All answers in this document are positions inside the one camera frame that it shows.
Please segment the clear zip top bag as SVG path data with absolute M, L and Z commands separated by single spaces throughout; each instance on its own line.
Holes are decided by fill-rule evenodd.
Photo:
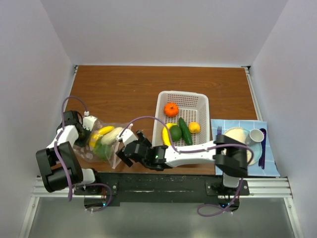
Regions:
M 117 137 L 127 123 L 106 123 L 99 119 L 94 122 L 88 141 L 84 146 L 73 146 L 75 154 L 89 163 L 107 162 L 115 169 L 121 160 L 115 154 L 122 148 Z

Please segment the yellow fake banana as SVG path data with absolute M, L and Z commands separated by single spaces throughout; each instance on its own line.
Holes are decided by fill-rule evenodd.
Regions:
M 171 145 L 167 130 L 169 130 L 174 125 L 177 125 L 177 124 L 176 123 L 167 123 L 166 127 L 164 127 L 162 130 L 162 140 L 163 140 L 164 145 L 166 145 L 166 146 Z

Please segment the white fake vegetable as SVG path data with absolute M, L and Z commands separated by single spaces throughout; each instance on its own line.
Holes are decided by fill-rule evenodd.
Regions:
M 101 145 L 110 145 L 116 141 L 117 136 L 123 130 L 122 127 L 116 127 L 114 130 L 108 132 L 101 138 Z

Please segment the green fake vegetable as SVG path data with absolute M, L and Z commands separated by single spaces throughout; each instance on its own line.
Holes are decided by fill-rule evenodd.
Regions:
M 182 138 L 182 131 L 179 126 L 173 125 L 169 131 L 173 142 L 178 142 Z

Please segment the red fake tomato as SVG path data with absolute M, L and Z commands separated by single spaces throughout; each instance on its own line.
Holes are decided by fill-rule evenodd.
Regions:
M 164 106 L 164 113 L 168 117 L 175 117 L 179 113 L 179 108 L 175 103 L 167 103 Z

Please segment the green fake cucumber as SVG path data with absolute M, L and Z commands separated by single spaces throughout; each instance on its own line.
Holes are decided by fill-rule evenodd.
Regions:
M 182 117 L 180 117 L 178 119 L 178 124 L 179 124 L 181 131 L 182 131 L 182 138 L 183 138 L 184 142 L 186 143 L 186 145 L 193 145 L 191 132 L 189 131 L 189 128 L 188 128 L 185 120 Z

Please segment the fake orange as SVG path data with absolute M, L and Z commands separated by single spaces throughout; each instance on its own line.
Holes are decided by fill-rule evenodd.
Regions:
M 196 133 L 199 133 L 201 131 L 201 127 L 200 127 L 199 123 L 197 123 L 195 121 L 189 123 L 188 128 L 192 134 L 196 134 Z

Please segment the green orange fake mango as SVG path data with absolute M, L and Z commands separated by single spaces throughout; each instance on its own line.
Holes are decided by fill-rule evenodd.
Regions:
M 111 145 L 101 145 L 101 143 L 97 143 L 93 152 L 99 159 L 105 161 L 112 157 L 113 148 Z

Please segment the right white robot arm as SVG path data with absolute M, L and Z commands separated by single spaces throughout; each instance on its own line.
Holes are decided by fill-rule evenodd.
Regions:
M 245 144 L 225 135 L 218 135 L 215 141 L 203 144 L 175 147 L 173 145 L 153 146 L 142 132 L 133 133 L 123 129 L 117 136 L 123 147 L 116 155 L 129 167 L 140 163 L 154 171 L 164 171 L 183 165 L 214 164 L 223 172 L 221 190 L 233 194 L 240 179 L 248 175 L 248 151 Z

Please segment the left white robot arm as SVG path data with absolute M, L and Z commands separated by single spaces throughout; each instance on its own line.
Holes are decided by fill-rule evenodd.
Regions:
M 45 189 L 52 193 L 74 185 L 85 185 L 91 194 L 103 188 L 93 169 L 81 168 L 73 146 L 85 148 L 97 118 L 88 112 L 84 116 L 78 111 L 63 113 L 62 123 L 56 129 L 56 137 L 45 149 L 36 152 L 36 159 Z

